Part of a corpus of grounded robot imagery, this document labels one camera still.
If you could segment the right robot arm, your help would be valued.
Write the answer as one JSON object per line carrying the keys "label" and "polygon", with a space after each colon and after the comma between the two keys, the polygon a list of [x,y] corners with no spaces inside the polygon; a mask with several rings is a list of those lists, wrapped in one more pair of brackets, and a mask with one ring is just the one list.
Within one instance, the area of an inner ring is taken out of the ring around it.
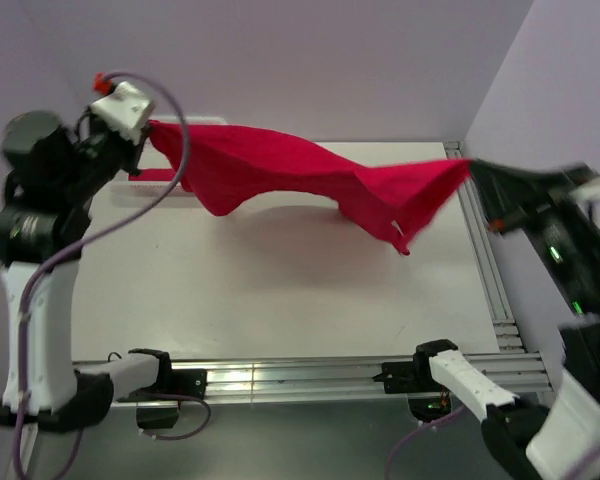
{"label": "right robot arm", "polygon": [[549,172],[483,160],[470,174],[489,229],[522,231],[577,323],[563,327],[561,381],[550,406],[497,386],[448,340],[418,346],[413,378],[453,394],[479,421],[493,459],[513,479],[600,478],[600,173]]}

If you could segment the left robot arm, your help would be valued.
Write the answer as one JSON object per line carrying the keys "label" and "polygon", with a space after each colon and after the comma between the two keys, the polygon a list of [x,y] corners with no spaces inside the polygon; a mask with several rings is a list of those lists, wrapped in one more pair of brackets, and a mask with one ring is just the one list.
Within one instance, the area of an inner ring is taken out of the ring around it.
{"label": "left robot arm", "polygon": [[10,165],[0,212],[0,274],[9,314],[9,370],[0,426],[34,423],[53,433],[100,423],[111,404],[143,391],[163,399],[175,386],[168,353],[134,349],[89,371],[71,353],[73,289],[95,194],[137,169],[141,148],[92,109],[86,136],[54,113],[14,118],[1,143]]}

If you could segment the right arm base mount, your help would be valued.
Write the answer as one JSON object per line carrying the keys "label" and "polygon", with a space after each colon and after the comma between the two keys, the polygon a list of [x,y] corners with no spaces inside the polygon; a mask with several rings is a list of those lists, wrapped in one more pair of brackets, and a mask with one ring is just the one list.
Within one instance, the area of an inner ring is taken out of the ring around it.
{"label": "right arm base mount", "polygon": [[383,385],[385,394],[405,394],[411,414],[424,423],[441,419],[452,411],[449,391],[433,380],[423,360],[384,362],[373,381]]}

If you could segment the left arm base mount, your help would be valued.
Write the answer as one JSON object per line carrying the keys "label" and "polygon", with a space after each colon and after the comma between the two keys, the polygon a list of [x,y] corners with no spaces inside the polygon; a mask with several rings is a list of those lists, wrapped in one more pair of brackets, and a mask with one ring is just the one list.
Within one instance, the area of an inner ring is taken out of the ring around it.
{"label": "left arm base mount", "polygon": [[181,418],[185,397],[205,398],[205,369],[176,369],[166,387],[147,388],[117,400],[118,404],[136,405],[136,424],[146,430],[171,431]]}

